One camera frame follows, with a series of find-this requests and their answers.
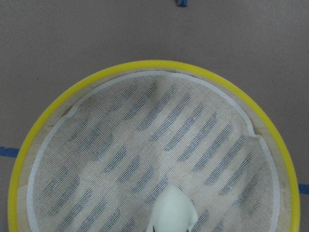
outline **white mesh liner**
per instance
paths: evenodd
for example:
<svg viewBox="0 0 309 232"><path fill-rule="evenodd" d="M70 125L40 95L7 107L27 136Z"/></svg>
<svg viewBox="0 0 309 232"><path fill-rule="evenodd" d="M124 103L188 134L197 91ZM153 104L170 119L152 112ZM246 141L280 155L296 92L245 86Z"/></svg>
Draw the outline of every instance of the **white mesh liner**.
<svg viewBox="0 0 309 232"><path fill-rule="evenodd" d="M279 183L245 112L204 80L137 72L80 99L44 140L27 194L42 232L144 232L152 205L178 186L193 232L275 231Z"/></svg>

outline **blue tape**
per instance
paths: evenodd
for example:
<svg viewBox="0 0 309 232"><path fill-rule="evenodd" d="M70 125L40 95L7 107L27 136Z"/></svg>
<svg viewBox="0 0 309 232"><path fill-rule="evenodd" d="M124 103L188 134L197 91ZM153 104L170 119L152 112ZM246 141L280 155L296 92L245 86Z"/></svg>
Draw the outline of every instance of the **blue tape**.
<svg viewBox="0 0 309 232"><path fill-rule="evenodd" d="M187 6L187 0L178 0L177 5L181 7L186 7Z"/></svg>
<svg viewBox="0 0 309 232"><path fill-rule="evenodd" d="M309 194L309 185L298 184L299 193L301 194Z"/></svg>
<svg viewBox="0 0 309 232"><path fill-rule="evenodd" d="M16 158L18 155L19 149L16 148L5 148L3 146L0 146L0 156L7 156Z"/></svg>

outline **gray surface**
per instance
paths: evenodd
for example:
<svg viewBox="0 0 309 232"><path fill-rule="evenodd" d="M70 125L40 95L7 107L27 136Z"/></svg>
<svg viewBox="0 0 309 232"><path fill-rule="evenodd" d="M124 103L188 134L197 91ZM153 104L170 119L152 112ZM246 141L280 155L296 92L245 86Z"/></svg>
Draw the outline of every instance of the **gray surface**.
<svg viewBox="0 0 309 232"><path fill-rule="evenodd" d="M0 146L19 148L63 91L109 66L170 59L236 84L272 119L309 184L309 1L0 1ZM0 231L13 166L0 157ZM301 196L301 232L309 197Z"/></svg>

